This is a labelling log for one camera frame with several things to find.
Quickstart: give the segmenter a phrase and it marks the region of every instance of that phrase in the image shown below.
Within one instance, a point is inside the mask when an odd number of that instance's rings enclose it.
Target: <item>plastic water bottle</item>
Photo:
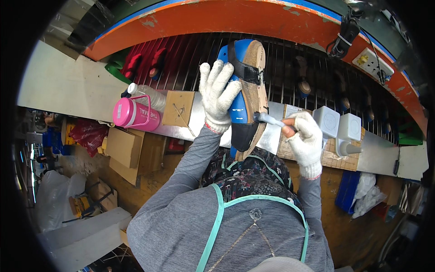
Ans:
[[[164,107],[166,105],[166,96],[159,93],[155,89],[151,88],[147,85],[137,85],[136,83],[131,83],[128,86],[127,92],[131,94],[132,97],[141,96],[141,95],[149,95],[151,99],[151,108],[157,111],[164,111]],[[137,102],[148,106],[148,98],[143,97],[136,99]]]

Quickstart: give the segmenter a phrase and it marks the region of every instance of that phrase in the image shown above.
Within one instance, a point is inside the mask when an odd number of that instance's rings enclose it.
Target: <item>power outlet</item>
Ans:
[[[376,59],[375,53],[368,49],[367,47],[352,61],[353,64],[360,67],[374,78],[376,78],[379,82],[378,76],[378,60]],[[394,74],[394,70],[385,62],[383,59],[379,58],[379,65],[381,69],[384,70],[387,76],[391,76]]]

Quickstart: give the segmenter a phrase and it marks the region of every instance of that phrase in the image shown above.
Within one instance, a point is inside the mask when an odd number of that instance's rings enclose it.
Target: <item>glove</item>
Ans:
[[[313,117],[306,111],[298,111],[283,120],[296,131],[286,126],[281,129],[288,138],[294,157],[299,165],[301,176],[314,180],[322,173],[320,156],[322,153],[322,131]]]
[[[223,61],[217,60],[210,71],[210,65],[204,62],[199,67],[199,71],[201,73],[199,92],[205,110],[205,124],[215,133],[224,133],[231,125],[228,109],[242,89],[242,85],[239,81],[228,83],[234,71],[231,63],[224,65]]]

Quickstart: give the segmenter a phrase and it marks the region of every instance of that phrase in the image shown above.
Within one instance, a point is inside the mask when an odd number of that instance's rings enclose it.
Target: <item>sleeve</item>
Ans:
[[[327,264],[326,266],[334,270],[334,263],[331,257],[331,251],[329,250],[328,241],[323,231],[321,216],[322,216],[322,203],[320,198],[320,177],[315,180],[307,180],[301,177],[301,182],[298,190],[298,198],[304,207],[305,218],[312,230],[316,233],[316,236],[323,238],[325,243]]]
[[[221,137],[222,134],[214,133],[204,125],[173,175],[140,208],[136,216],[165,208],[177,195],[198,189],[199,180],[217,151]]]

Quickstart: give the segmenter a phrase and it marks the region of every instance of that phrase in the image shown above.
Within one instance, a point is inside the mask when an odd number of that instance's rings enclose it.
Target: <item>pink handle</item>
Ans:
[[[134,100],[134,99],[142,98],[142,97],[145,97],[145,96],[148,97],[148,118],[147,118],[147,121],[145,123],[142,123],[142,124],[134,124],[134,125],[127,126],[127,127],[124,127],[124,128],[133,128],[133,127],[138,127],[138,126],[142,126],[142,125],[148,124],[148,122],[150,120],[150,115],[151,115],[151,99],[150,99],[150,96],[148,94],[146,94],[146,95],[141,95],[141,96],[137,96],[137,97],[130,98],[130,99]]]

